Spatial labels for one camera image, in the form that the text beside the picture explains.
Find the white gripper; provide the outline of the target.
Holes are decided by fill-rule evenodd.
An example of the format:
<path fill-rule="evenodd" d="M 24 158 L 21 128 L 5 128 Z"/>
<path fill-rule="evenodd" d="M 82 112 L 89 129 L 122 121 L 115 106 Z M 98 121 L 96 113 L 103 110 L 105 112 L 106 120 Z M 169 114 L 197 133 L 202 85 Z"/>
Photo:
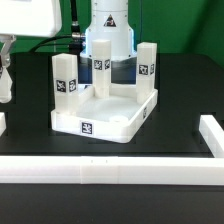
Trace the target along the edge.
<path fill-rule="evenodd" d="M 14 35 L 53 37 L 61 27 L 59 0 L 0 0 L 1 64 L 10 66 Z"/>

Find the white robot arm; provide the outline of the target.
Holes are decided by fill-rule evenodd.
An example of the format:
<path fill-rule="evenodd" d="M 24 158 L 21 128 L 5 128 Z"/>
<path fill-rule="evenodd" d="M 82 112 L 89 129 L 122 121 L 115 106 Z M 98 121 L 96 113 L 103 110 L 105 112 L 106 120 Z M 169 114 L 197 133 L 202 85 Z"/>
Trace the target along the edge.
<path fill-rule="evenodd" d="M 112 59 L 134 57 L 134 31 L 128 23 L 128 0 L 91 0 L 91 23 L 84 35 L 84 58 L 92 57 L 92 41 L 110 40 Z M 62 28 L 60 0 L 0 0 L 0 89 L 11 89 L 7 71 L 17 36 L 57 38 Z"/>

